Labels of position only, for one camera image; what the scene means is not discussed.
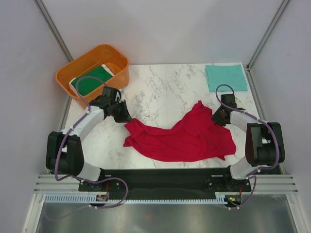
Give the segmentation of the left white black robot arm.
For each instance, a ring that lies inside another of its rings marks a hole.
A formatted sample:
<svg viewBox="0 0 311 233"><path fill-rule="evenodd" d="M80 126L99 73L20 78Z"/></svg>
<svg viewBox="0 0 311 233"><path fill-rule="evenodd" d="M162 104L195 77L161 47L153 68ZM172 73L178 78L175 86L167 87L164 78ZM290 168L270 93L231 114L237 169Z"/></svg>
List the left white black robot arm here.
<svg viewBox="0 0 311 233"><path fill-rule="evenodd" d="M101 176L101 169L84 160L82 142L99 123L113 117L116 123L132 122L126 101L121 100L121 91L105 87L101 95L87 104L81 117L61 132L51 132L47 140L46 168L66 177L88 181L96 191L105 189L107 180Z"/></svg>

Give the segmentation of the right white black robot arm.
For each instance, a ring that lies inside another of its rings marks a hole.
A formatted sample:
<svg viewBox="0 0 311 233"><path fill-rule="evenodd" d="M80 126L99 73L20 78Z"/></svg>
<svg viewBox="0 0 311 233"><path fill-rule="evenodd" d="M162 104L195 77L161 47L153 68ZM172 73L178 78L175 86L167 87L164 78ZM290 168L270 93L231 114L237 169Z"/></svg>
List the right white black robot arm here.
<svg viewBox="0 0 311 233"><path fill-rule="evenodd" d="M234 125L246 133L245 156L228 168L229 175L222 180L226 190L234 191L240 186L240 180L284 162L282 128L277 122L266 122L237 108L234 94L222 94L217 100L221 106L212 120L221 126Z"/></svg>

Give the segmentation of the red t shirt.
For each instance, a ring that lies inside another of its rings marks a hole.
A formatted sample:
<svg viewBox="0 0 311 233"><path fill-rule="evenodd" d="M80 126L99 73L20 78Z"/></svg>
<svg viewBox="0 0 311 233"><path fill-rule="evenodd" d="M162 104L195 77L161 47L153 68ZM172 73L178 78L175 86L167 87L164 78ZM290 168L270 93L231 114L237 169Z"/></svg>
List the red t shirt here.
<svg viewBox="0 0 311 233"><path fill-rule="evenodd" d="M209 158L224 160L237 147L230 130L216 125L212 110L198 101L171 129L127 123L129 136L124 147L133 147L145 157L163 162L196 162Z"/></svg>

